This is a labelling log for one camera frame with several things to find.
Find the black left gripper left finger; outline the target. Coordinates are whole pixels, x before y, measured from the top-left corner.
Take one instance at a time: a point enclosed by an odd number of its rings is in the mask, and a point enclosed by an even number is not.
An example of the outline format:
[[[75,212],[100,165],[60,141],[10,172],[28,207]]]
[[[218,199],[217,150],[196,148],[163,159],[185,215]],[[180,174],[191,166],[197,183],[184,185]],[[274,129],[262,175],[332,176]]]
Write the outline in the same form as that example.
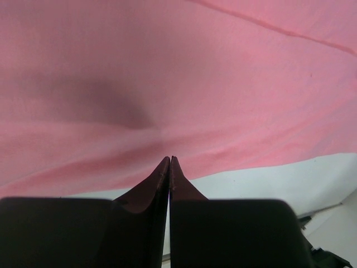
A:
[[[170,159],[116,199],[1,199],[2,267],[160,267]]]

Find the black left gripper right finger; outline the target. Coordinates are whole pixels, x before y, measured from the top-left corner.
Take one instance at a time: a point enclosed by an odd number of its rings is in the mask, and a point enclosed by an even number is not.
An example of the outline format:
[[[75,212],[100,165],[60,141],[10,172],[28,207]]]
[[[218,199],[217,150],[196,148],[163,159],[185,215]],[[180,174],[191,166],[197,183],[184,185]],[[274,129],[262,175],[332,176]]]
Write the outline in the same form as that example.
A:
[[[277,199],[208,199],[170,163],[172,267],[312,267],[297,217]]]

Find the pink t shirt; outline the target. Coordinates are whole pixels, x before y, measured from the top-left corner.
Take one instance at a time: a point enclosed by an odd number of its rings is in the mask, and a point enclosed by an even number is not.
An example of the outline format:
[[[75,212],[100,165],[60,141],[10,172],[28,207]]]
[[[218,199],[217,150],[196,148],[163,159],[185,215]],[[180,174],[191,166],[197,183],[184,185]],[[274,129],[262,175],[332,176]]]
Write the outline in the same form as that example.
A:
[[[355,151],[355,1],[1,2],[2,196]]]

